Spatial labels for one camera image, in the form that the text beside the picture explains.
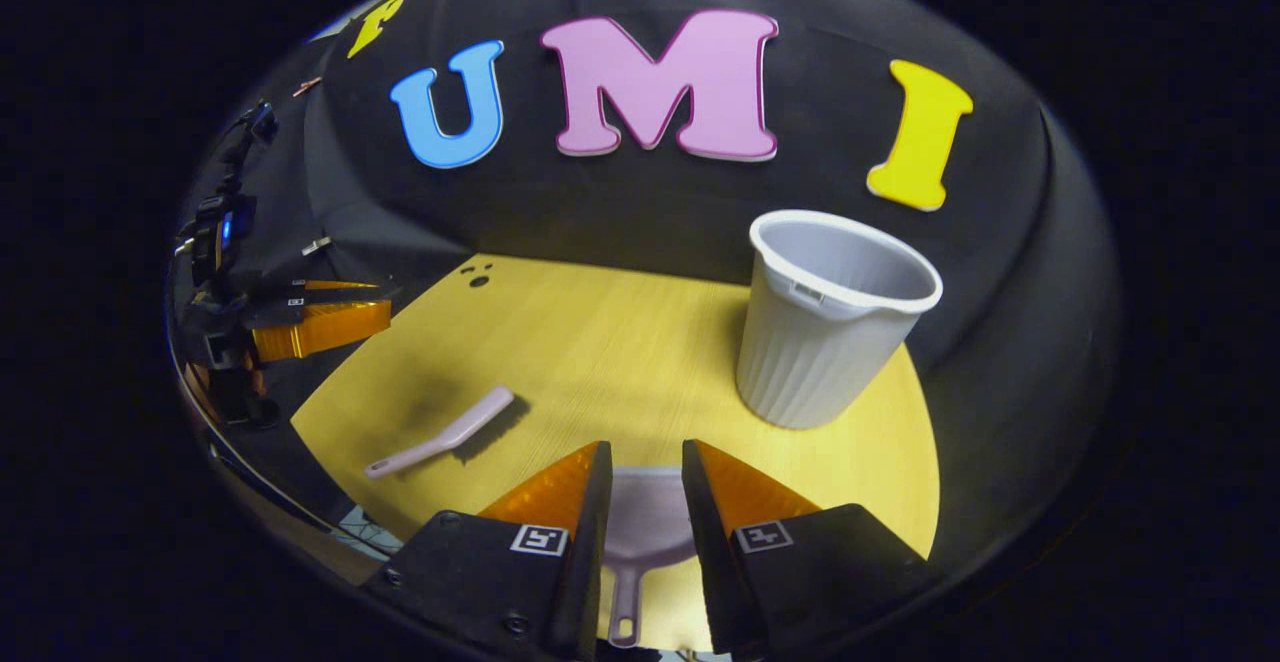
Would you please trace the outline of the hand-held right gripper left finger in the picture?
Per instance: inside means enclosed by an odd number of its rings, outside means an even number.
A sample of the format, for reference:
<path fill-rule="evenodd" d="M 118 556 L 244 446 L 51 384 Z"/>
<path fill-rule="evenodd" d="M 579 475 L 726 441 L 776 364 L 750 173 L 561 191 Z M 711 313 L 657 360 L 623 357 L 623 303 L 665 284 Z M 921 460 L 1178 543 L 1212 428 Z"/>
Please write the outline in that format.
<path fill-rule="evenodd" d="M 613 479 L 589 443 L 481 513 L 435 513 L 362 590 L 447 661 L 593 661 Z"/>

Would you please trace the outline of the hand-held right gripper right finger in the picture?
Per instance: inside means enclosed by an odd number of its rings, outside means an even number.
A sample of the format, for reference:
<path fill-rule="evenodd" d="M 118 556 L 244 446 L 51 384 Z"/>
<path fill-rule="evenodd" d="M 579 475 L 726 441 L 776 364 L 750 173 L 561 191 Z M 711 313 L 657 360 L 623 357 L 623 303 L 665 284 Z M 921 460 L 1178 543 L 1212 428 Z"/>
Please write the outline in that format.
<path fill-rule="evenodd" d="M 934 588 L 925 557 L 863 506 L 822 508 L 704 440 L 682 456 L 716 652 L 847 659 Z"/>

